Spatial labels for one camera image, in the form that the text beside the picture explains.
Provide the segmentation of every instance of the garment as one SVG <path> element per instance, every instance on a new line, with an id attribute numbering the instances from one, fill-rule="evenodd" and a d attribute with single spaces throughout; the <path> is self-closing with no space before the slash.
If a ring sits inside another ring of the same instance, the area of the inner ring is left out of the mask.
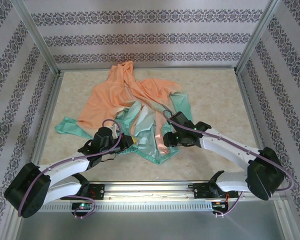
<path id="1" fill-rule="evenodd" d="M 162 114 L 165 109 L 181 111 L 192 120 L 188 96 L 179 84 L 157 78 L 136 81 L 133 62 L 128 61 L 112 66 L 106 81 L 92 89 L 76 124 L 93 136 L 105 119 L 115 119 L 124 134 L 137 139 L 137 145 L 124 153 L 135 152 L 161 164 L 178 152 L 164 145 L 163 135 L 173 130 Z"/>

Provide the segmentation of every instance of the beige floor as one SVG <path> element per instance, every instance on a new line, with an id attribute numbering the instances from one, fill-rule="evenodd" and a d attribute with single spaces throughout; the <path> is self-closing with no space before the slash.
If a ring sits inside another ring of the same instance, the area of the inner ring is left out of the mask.
<path id="1" fill-rule="evenodd" d="M 256 146 L 233 70 L 137 69 L 134 75 L 137 80 L 161 78 L 181 84 L 188 93 L 195 123 L 206 122 L 238 142 Z M 54 127 L 64 117 L 76 119 L 92 87 L 106 80 L 107 76 L 106 70 L 65 73 L 40 164 L 68 157 L 84 145 L 86 139 L 59 134 Z M 91 181 L 208 180 L 219 170 L 242 171 L 209 150 L 180 147 L 178 154 L 161 165 L 129 153 L 100 163 L 83 175 Z"/>

